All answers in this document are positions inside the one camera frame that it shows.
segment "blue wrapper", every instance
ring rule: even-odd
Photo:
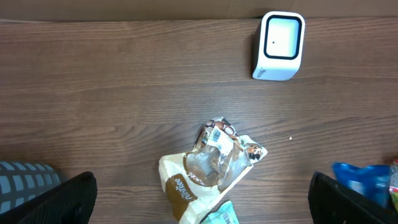
[[[389,200],[389,166],[356,167],[336,162],[332,166],[338,182],[386,207]]]
[[[216,212],[210,213],[201,224],[239,224],[231,201],[225,202]]]

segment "white smart camera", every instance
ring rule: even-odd
[[[284,81],[300,68],[304,18],[293,12],[268,12],[253,43],[253,78]]]

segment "teal wrapper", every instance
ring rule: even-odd
[[[216,212],[210,213],[201,224],[239,224],[231,201],[226,201]]]

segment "barcode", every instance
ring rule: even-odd
[[[218,142],[218,139],[221,136],[221,132],[217,129],[214,129],[214,134],[213,134],[213,142]]]
[[[228,212],[223,215],[223,218],[224,218],[224,221],[225,221],[226,224],[232,224],[231,218],[229,217],[229,213]]]

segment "colorful package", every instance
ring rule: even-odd
[[[180,223],[199,223],[267,150],[224,118],[206,122],[193,150],[159,161],[163,191]]]
[[[390,195],[398,212],[398,159],[391,166]]]
[[[231,201],[226,201],[216,212],[210,213],[201,224],[239,224]]]
[[[373,165],[360,168],[336,162],[332,168],[338,182],[377,202],[382,207],[387,206],[389,166]]]

